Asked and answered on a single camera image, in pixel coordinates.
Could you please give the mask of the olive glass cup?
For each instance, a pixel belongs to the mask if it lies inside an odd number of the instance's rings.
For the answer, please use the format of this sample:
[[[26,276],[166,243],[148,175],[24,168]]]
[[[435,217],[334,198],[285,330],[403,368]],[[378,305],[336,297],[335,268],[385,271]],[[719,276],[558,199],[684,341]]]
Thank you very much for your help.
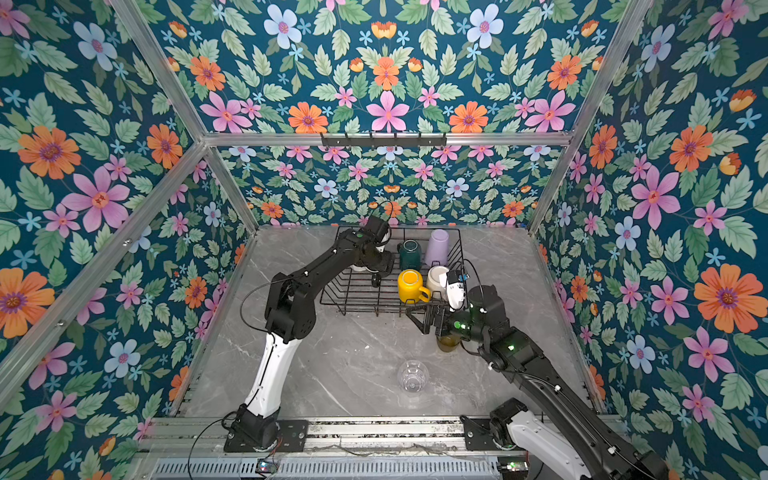
[[[461,338],[455,335],[445,335],[437,338],[438,348],[446,353],[454,351],[461,342]]]

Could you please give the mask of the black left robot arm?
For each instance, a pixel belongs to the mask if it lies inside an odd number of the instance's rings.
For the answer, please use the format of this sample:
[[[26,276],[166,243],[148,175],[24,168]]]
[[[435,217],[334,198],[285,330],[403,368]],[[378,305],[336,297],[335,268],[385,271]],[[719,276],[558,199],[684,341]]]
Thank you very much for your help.
[[[278,445],[281,398],[290,366],[301,342],[316,324],[316,298],[344,270],[363,267],[382,278],[394,267],[386,250],[389,222],[371,216],[363,226],[347,228],[308,265],[278,273],[269,282],[264,310],[266,343],[246,399],[225,425],[227,453],[271,452]]]

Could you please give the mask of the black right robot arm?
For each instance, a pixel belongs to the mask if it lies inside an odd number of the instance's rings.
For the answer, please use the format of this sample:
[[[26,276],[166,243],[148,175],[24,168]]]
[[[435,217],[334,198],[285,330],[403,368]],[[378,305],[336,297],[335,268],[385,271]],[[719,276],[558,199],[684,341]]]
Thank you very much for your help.
[[[478,345],[477,354],[541,409],[538,418],[511,399],[489,416],[500,447],[520,447],[563,479],[665,479],[655,452],[641,452],[611,429],[562,380],[542,348],[512,325],[492,285],[465,293],[461,304],[441,298],[409,301],[408,318],[423,332],[454,334]]]

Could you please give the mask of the lilac cup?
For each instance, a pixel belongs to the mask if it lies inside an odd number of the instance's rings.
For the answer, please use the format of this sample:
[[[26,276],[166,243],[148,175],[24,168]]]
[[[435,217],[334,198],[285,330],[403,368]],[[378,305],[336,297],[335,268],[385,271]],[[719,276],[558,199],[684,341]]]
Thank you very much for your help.
[[[444,229],[432,231],[424,255],[424,263],[428,268],[447,266],[450,251],[450,235]]]

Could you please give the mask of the white mug red inside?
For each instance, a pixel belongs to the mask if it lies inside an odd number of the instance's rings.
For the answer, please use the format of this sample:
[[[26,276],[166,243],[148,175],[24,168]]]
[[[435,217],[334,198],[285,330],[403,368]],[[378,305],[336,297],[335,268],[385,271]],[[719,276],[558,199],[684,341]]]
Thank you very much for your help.
[[[432,296],[437,296],[443,300],[447,298],[447,276],[449,268],[443,265],[433,266],[426,278],[426,287],[431,291]]]

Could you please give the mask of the yellow mug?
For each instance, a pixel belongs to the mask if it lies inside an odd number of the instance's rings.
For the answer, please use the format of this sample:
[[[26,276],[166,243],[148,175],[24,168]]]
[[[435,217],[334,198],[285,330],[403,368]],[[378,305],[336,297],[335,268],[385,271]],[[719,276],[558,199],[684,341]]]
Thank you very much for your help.
[[[429,302],[432,292],[424,285],[422,274],[414,269],[403,270],[397,279],[398,297],[403,304]]]

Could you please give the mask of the green mug cream inside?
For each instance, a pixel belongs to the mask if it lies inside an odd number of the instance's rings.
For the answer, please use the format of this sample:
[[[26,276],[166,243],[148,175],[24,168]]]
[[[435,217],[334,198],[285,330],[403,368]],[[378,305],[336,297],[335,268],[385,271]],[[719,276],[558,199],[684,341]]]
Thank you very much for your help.
[[[418,241],[407,239],[397,245],[399,265],[402,270],[419,271],[422,266],[422,248]]]

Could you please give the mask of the clear glass cup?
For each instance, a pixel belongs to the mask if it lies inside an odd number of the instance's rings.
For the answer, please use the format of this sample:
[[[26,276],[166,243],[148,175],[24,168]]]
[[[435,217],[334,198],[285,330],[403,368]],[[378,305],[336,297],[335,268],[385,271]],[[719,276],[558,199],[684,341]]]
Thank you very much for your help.
[[[421,361],[406,360],[398,370],[398,380],[404,391],[409,393],[422,392],[429,383],[429,372],[426,365]]]

